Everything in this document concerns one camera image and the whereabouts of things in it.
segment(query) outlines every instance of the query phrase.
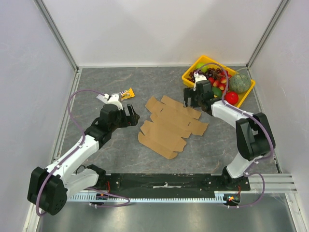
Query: gray floor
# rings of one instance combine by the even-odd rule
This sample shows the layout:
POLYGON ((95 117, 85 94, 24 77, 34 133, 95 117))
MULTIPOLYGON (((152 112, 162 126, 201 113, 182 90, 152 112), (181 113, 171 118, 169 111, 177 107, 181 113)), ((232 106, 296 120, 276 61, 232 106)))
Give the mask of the gray floor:
MULTIPOLYGON (((255 194, 242 194, 253 202, 255 194)), ((266 194, 259 204, 227 209, 214 203, 136 203, 118 208, 67 203, 46 215, 41 232, 295 232, 284 194, 266 194)))
MULTIPOLYGON (((112 134, 112 139, 86 160, 85 165, 93 163, 110 173, 221 173, 237 153, 236 132, 227 123, 206 113, 200 118, 203 122, 209 122, 204 135, 191 135, 186 139, 184 151, 174 159, 168 160, 138 142, 140 126, 150 116, 145 108, 146 102, 152 95, 159 100, 167 95, 183 102, 185 85, 181 76, 186 70, 187 67, 83 69, 78 89, 95 89, 111 94, 131 87, 136 96, 123 101, 123 105, 133 104, 140 115, 138 126, 117 129, 112 134)), ((96 94, 84 92, 76 96, 72 112, 86 129, 99 116, 101 107, 102 103, 96 99, 96 94)), ((253 93, 241 108, 258 112, 253 93)), ((79 138, 79 131, 70 121, 62 154, 79 138)), ((273 159, 258 164, 255 169, 261 173, 277 172, 273 159)))

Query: green melon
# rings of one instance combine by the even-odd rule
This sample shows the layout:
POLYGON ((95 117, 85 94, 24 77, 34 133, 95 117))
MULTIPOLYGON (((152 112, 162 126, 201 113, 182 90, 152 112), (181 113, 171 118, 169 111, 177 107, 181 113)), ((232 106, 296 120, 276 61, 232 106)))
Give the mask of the green melon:
POLYGON ((251 79, 246 75, 236 74, 228 81, 228 86, 231 91, 236 93, 246 92, 251 86, 251 79))

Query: cardboard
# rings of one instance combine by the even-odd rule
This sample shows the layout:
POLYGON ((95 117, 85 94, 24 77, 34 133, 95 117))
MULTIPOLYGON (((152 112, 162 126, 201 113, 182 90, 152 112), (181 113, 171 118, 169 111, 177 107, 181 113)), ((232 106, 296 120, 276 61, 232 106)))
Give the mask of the cardboard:
POLYGON ((198 121, 201 112, 184 108, 183 104, 168 96, 161 101, 151 97, 145 107, 152 113, 150 119, 141 126, 139 142, 167 159, 183 151, 190 134, 203 135, 208 123, 198 121))

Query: white panel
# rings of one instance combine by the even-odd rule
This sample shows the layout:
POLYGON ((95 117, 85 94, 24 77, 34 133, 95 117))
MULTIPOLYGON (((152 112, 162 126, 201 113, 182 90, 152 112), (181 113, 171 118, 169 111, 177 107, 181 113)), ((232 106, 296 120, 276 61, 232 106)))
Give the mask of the white panel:
POLYGON ((309 1, 292 0, 253 64, 253 78, 277 143, 309 215, 309 1))
POLYGON ((44 0, 80 66, 246 63, 280 0, 44 0))
POLYGON ((48 165, 73 77, 34 1, 2 1, 1 231, 22 231, 30 205, 30 174, 48 165))

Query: yellow plastic bin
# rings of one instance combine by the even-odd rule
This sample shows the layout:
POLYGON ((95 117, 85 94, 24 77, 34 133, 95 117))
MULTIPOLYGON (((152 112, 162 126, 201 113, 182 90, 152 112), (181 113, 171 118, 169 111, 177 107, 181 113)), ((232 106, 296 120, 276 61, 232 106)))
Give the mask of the yellow plastic bin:
MULTIPOLYGON (((220 64, 222 67, 224 67, 224 69, 226 69, 228 71, 228 74, 230 74, 231 76, 234 76, 236 74, 236 71, 230 69, 229 67, 207 57, 207 56, 201 56, 200 58, 198 58, 198 60, 183 74, 182 76, 182 80, 183 80, 183 83, 188 86, 188 87, 193 87, 194 86, 194 83, 189 81, 190 79, 190 72, 193 72, 195 69, 196 69, 196 65, 198 63, 210 63, 210 62, 214 62, 214 63, 217 63, 217 64, 220 64)), ((217 65, 214 65, 214 64, 211 64, 211 65, 207 65, 209 68, 218 68, 219 66, 217 65)), ((251 80, 251 86, 250 88, 244 92, 244 93, 240 93, 238 94, 238 97, 239 97, 239 100, 238 102, 234 105, 236 106, 237 108, 240 108, 240 106, 242 105, 242 103, 245 101, 246 97, 249 95, 250 91, 253 89, 253 87, 255 86, 255 81, 254 80, 251 80)))

